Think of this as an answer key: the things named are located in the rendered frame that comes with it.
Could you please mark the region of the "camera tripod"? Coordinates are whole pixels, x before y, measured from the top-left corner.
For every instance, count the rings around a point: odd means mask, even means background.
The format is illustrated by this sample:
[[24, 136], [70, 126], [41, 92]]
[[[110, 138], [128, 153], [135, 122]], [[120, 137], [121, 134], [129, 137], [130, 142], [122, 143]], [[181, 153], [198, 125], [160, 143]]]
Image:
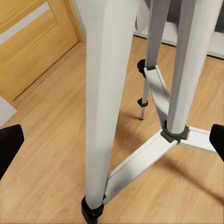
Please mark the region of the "camera tripod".
[[104, 206], [173, 146], [218, 154], [210, 131], [187, 126], [224, 0], [182, 0], [171, 92], [156, 63], [170, 0], [151, 0], [140, 120], [149, 90], [161, 130], [108, 174], [140, 0], [87, 0], [86, 183], [81, 211], [97, 224]]

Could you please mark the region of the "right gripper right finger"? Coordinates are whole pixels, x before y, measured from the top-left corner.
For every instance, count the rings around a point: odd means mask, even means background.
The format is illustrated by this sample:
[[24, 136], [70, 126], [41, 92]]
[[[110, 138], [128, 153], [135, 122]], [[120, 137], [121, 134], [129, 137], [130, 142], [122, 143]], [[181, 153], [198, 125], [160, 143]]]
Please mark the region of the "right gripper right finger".
[[224, 126], [214, 124], [210, 131], [209, 141], [224, 162]]

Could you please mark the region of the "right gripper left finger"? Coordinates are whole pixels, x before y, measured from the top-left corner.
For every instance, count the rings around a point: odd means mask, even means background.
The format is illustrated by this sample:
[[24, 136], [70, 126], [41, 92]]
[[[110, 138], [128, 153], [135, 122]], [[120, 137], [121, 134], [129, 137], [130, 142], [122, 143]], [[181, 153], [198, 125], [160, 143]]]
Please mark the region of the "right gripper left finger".
[[20, 124], [0, 129], [0, 180], [23, 143]]

